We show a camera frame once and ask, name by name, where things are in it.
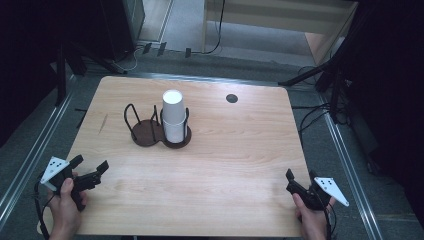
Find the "black curtain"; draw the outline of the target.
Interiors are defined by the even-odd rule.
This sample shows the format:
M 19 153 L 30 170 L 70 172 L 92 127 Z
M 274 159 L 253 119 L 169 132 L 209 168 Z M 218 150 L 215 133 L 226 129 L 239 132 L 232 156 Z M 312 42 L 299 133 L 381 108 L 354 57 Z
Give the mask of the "black curtain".
M 340 61 L 376 145 L 368 156 L 404 188 L 424 228 L 424 0 L 358 0 Z
M 57 49 L 79 40 L 96 0 L 0 0 L 0 147 L 51 91 Z

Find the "black tripod stand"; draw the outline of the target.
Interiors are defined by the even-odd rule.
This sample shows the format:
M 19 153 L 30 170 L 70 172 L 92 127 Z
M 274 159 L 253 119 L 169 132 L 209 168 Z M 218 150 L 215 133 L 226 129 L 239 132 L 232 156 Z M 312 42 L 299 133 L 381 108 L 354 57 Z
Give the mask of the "black tripod stand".
M 306 80 L 307 78 L 320 74 L 320 77 L 315 84 L 315 89 L 318 92 L 325 92 L 330 86 L 333 86 L 330 97 L 329 114 L 335 123 L 338 123 L 337 105 L 343 76 L 342 65 L 346 62 L 348 55 L 352 51 L 352 46 L 355 43 L 358 31 L 357 24 L 355 23 L 355 15 L 355 12 L 349 15 L 348 23 L 350 24 L 350 27 L 348 28 L 347 35 L 336 52 L 326 62 L 293 79 L 278 83 L 279 86 L 290 87 Z

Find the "black metal stand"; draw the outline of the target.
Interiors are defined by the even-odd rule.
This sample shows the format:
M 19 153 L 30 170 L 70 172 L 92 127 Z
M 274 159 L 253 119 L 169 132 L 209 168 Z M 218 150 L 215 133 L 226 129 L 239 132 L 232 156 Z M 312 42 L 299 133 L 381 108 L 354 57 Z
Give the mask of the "black metal stand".
M 67 78 L 66 64 L 76 75 L 84 75 L 87 67 L 84 64 L 79 46 L 74 42 L 62 42 L 57 49 L 56 76 L 57 98 L 56 106 L 59 106 L 66 97 Z

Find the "person's left hand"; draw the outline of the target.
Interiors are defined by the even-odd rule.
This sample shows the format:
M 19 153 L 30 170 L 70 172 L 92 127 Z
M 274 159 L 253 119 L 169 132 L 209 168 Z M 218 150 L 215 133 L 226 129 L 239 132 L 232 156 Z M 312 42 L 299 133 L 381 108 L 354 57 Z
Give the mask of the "person's left hand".
M 66 229 L 76 233 L 81 225 L 81 213 L 71 197 L 73 188 L 73 179 L 66 178 L 61 186 L 60 195 L 54 195 L 49 203 L 53 216 L 52 231 L 55 229 Z

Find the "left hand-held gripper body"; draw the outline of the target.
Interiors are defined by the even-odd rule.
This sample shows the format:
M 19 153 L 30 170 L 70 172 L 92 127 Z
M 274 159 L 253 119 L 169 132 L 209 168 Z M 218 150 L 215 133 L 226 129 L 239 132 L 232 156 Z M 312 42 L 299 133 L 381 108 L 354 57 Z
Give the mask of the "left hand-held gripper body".
M 96 169 L 82 176 L 74 176 L 73 170 L 69 166 L 67 160 L 57 157 L 52 157 L 41 177 L 40 183 L 49 188 L 54 194 L 59 195 L 61 186 L 66 178 L 72 178 L 74 181 L 74 188 L 71 192 L 71 197 L 76 203 L 79 211 L 85 209 L 82 203 L 81 192 L 85 190 L 94 189 L 96 185 L 101 183 L 101 175 Z

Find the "black cabinet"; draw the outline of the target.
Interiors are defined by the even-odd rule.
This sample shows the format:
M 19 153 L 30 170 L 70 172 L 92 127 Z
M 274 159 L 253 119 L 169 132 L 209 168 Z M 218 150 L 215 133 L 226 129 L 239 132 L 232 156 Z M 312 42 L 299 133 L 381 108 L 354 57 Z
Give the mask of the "black cabinet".
M 106 24 L 109 59 L 119 60 L 133 52 L 145 20 L 143 0 L 100 0 Z

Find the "metal floor rail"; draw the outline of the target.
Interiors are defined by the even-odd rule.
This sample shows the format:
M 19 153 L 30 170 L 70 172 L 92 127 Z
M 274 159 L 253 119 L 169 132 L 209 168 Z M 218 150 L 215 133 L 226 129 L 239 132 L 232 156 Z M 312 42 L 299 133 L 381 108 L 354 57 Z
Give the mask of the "metal floor rail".
M 366 194 L 366 180 L 368 168 L 363 152 L 357 142 L 353 130 L 348 125 L 335 124 L 330 116 L 330 107 L 327 99 L 319 96 L 325 105 L 323 117 L 326 122 L 331 142 L 335 147 L 337 159 L 335 164 L 340 168 L 340 173 L 334 173 L 338 185 L 349 201 L 349 206 L 336 207 L 337 222 L 336 232 L 338 239 L 350 240 L 383 240 L 383 234 Z
M 81 77 L 71 74 L 66 80 L 67 93 L 56 106 L 56 91 L 43 99 L 30 116 L 18 127 L 0 148 L 0 232 L 13 214 L 19 199 L 30 184 L 33 202 L 32 178 L 44 167 L 45 151 L 68 110 Z

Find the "beige wooden frame furniture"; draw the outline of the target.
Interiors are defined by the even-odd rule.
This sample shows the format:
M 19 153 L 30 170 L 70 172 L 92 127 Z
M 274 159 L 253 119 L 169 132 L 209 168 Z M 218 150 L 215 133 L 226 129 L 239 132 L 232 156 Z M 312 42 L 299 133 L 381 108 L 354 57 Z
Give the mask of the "beige wooden frame furniture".
M 304 32 L 316 64 L 346 36 L 359 3 L 354 0 L 204 0 L 202 50 L 208 21 Z

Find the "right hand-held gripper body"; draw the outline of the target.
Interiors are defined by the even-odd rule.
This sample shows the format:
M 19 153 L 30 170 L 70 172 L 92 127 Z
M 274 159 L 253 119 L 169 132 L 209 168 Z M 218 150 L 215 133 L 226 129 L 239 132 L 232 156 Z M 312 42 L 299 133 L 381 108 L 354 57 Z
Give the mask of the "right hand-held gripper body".
M 305 189 L 293 177 L 287 176 L 287 180 L 286 190 L 291 194 L 298 194 L 308 209 L 325 210 L 332 198 L 345 207 L 350 205 L 333 178 L 313 177 L 308 189 Z

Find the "person's right hand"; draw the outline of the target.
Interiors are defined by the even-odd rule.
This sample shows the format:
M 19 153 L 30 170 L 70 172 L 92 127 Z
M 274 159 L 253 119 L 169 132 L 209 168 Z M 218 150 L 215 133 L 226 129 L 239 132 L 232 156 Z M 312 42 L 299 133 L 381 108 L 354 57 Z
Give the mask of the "person's right hand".
M 328 236 L 327 220 L 323 211 L 313 211 L 307 208 L 301 197 L 294 193 L 292 199 L 296 206 L 295 216 L 301 220 L 301 234 L 321 233 Z

